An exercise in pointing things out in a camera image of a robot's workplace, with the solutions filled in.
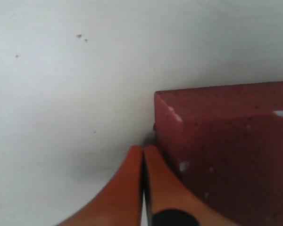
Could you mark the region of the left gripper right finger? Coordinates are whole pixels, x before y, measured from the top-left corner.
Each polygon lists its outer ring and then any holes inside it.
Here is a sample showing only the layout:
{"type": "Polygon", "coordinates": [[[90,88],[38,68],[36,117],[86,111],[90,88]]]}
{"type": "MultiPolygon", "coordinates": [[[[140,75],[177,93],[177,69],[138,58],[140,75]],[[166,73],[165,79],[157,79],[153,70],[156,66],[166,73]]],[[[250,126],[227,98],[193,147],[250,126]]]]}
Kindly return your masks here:
{"type": "Polygon", "coordinates": [[[164,162],[158,149],[144,148],[149,226],[232,226],[193,195],[164,162]]]}

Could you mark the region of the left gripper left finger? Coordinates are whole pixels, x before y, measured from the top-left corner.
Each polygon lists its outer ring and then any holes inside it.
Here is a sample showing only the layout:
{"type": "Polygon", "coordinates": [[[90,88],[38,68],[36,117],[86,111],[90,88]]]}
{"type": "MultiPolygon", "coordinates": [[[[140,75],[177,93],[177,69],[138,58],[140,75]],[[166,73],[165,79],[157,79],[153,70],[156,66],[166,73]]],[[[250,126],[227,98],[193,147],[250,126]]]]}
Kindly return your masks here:
{"type": "Polygon", "coordinates": [[[142,215],[143,148],[131,146],[103,189],[60,226],[139,226],[142,215]]]}

